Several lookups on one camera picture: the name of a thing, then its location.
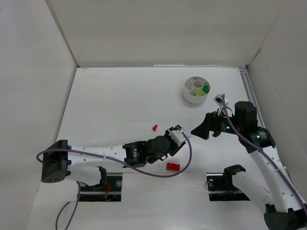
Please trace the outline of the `red rectangular lego brick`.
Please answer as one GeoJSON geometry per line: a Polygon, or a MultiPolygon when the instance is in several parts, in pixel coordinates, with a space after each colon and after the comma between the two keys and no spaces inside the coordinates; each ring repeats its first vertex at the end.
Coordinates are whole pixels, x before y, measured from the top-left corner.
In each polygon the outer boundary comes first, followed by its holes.
{"type": "Polygon", "coordinates": [[[179,172],[180,171],[180,164],[168,162],[167,165],[166,165],[166,169],[168,171],[179,172]]]}

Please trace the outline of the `dark green square lego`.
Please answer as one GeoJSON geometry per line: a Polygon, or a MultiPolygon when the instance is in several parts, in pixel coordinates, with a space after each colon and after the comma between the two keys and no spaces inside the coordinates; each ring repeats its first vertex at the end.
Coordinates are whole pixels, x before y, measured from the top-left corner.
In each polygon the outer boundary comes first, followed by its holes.
{"type": "Polygon", "coordinates": [[[202,91],[205,92],[205,93],[208,93],[208,91],[209,91],[209,90],[208,90],[208,87],[207,87],[207,86],[204,86],[204,87],[202,88],[202,91]]]}

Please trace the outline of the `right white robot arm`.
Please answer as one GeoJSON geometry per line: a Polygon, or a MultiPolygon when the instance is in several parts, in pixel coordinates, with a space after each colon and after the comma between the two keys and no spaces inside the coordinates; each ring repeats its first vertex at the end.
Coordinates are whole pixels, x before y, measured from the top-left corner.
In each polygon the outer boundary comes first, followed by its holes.
{"type": "Polygon", "coordinates": [[[257,205],[270,230],[302,230],[307,226],[307,203],[294,188],[285,167],[280,161],[275,141],[270,132],[258,125],[257,109],[251,102],[239,101],[228,115],[227,102],[215,97],[217,111],[207,113],[204,121],[192,130],[202,139],[221,133],[235,134],[241,145],[256,163],[267,189],[258,185],[246,169],[237,164],[228,166],[222,173],[207,174],[207,189],[221,200],[227,194],[239,192],[257,205]]]}

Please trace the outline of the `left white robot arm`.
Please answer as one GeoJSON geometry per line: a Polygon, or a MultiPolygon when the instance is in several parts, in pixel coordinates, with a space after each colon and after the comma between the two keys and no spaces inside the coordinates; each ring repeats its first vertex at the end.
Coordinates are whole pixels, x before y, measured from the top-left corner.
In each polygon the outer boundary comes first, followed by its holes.
{"type": "Polygon", "coordinates": [[[109,167],[130,168],[141,172],[147,164],[174,156],[188,143],[190,133],[181,126],[171,127],[162,136],[109,148],[70,146],[63,139],[37,155],[42,163],[41,182],[57,183],[64,179],[93,186],[106,185],[109,167]]]}

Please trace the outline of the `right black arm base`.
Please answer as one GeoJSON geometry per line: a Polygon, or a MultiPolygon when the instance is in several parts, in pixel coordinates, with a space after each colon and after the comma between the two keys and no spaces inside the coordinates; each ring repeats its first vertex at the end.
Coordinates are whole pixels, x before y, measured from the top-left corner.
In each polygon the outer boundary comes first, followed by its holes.
{"type": "Polygon", "coordinates": [[[241,165],[224,168],[223,172],[206,173],[205,188],[209,192],[209,201],[250,201],[250,199],[233,185],[232,177],[246,169],[241,165]]]}

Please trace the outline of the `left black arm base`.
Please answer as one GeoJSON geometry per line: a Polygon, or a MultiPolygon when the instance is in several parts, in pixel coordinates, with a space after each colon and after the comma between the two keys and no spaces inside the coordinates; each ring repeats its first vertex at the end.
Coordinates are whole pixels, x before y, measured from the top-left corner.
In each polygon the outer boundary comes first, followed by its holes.
{"type": "Polygon", "coordinates": [[[93,185],[80,182],[80,202],[120,202],[123,173],[107,172],[99,167],[98,179],[93,185]]]}

